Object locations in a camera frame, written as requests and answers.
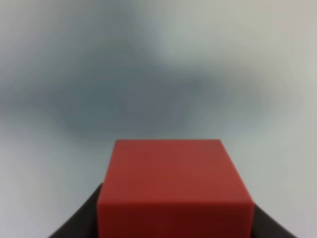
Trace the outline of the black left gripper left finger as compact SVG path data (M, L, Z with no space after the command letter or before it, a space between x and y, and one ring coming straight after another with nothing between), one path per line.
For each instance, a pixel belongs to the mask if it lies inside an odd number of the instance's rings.
M97 201L102 183L50 238L98 238Z

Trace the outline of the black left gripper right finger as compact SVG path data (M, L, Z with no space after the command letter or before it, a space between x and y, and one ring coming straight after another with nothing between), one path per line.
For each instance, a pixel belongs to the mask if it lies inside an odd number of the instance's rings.
M296 238L296 236L255 204L252 238Z

